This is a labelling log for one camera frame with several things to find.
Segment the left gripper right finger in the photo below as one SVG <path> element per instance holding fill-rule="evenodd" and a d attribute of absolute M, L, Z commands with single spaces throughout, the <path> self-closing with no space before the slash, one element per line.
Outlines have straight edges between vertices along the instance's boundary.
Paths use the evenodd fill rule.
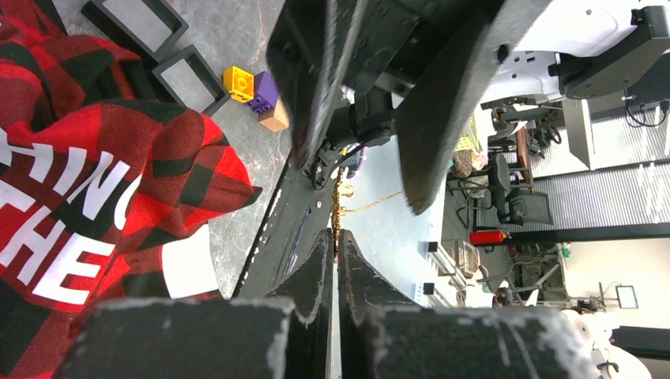
<path fill-rule="evenodd" d="M 556 311 L 427 309 L 388 282 L 351 231 L 338 240 L 345 378 L 589 378 L 593 364 Z"/>

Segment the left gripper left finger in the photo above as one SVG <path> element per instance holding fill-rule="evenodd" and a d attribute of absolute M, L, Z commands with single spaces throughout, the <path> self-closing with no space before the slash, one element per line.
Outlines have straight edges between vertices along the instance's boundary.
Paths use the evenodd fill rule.
<path fill-rule="evenodd" d="M 325 378 L 333 235 L 261 298 L 100 304 L 58 378 Z"/>

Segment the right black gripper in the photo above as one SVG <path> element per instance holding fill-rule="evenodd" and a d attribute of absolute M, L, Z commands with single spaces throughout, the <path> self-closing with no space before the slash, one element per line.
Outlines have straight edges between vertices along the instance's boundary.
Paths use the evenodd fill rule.
<path fill-rule="evenodd" d="M 342 85 L 397 93 L 405 198 L 424 213 L 469 116 L 543 11 L 542 1 L 286 1 L 265 57 L 290 119 L 292 165 L 322 145 Z"/>

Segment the gold brooch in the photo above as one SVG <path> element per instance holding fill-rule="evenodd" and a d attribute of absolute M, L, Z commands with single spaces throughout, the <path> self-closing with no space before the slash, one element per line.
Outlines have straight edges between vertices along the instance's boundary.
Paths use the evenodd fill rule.
<path fill-rule="evenodd" d="M 347 169 L 342 169 L 338 168 L 336 170 L 335 174 L 332 174 L 332 178 L 334 179 L 334 190 L 332 194 L 332 200 L 333 200 L 333 206 L 332 210 L 330 213 L 330 225 L 332 227 L 333 231 L 333 242 L 334 242 L 334 251 L 335 253 L 338 252 L 339 250 L 339 238 L 341 234 L 341 218 L 343 216 L 346 216 L 347 214 L 353 214 L 353 213 L 358 213 L 362 212 L 364 210 L 367 210 L 369 208 L 372 208 L 378 204 L 381 204 L 382 202 L 388 201 L 393 197 L 399 196 L 400 194 L 403 193 L 403 191 L 398 191 L 396 193 L 392 193 L 388 196 L 382 197 L 376 201 L 373 201 L 367 205 L 364 205 L 359 208 L 346 208 L 343 207 L 341 204 L 341 201 L 344 197 L 350 198 L 353 196 L 355 190 L 353 186 L 349 184 L 344 183 L 344 176 L 345 174 L 348 173 Z"/>

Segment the red black plaid shirt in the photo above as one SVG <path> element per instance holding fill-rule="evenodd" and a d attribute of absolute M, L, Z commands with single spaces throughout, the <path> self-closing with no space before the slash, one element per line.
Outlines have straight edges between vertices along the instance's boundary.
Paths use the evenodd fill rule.
<path fill-rule="evenodd" d="M 207 115 L 141 58 L 1 4 L 1 375 L 49 378 L 104 300 L 168 296 L 162 248 L 261 190 Z"/>

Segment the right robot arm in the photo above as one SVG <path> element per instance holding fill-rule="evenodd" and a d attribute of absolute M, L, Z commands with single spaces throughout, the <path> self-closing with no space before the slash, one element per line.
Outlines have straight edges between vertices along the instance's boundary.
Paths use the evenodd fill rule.
<path fill-rule="evenodd" d="M 477 105 L 605 96 L 668 48 L 666 1 L 287 1 L 266 61 L 295 168 L 394 131 L 405 197 L 421 214 Z"/>

